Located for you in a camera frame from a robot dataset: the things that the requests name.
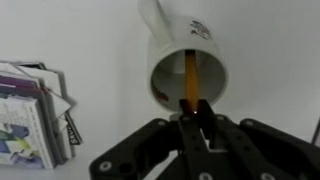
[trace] stack of books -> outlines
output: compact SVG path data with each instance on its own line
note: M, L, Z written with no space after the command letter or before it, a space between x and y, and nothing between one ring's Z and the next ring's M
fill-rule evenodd
M82 143L61 74L42 63L0 62L0 164L53 169Z

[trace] white mug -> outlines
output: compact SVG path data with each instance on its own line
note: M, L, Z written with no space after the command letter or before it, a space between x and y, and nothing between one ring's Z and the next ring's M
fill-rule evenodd
M152 34L147 78L153 99L167 110L179 110L179 100L185 99L185 50L196 50L199 97L215 103L226 88L227 71L209 29L193 17L166 17L159 0L140 0L138 10Z

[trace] white wall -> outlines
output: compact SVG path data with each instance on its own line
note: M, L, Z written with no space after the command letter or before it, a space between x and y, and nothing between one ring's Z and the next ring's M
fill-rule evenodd
M211 26L230 75L215 111L311 139L320 116L320 1L163 4ZM0 59L38 60L63 71L85 142L55 171L2 167L1 179L88 179L95 157L152 118L166 118L147 94L149 35L134 0L0 1Z

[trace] mug handle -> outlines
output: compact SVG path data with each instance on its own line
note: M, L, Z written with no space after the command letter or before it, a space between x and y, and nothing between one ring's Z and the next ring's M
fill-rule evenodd
M160 47L172 42L166 15L159 0L140 0L138 11Z

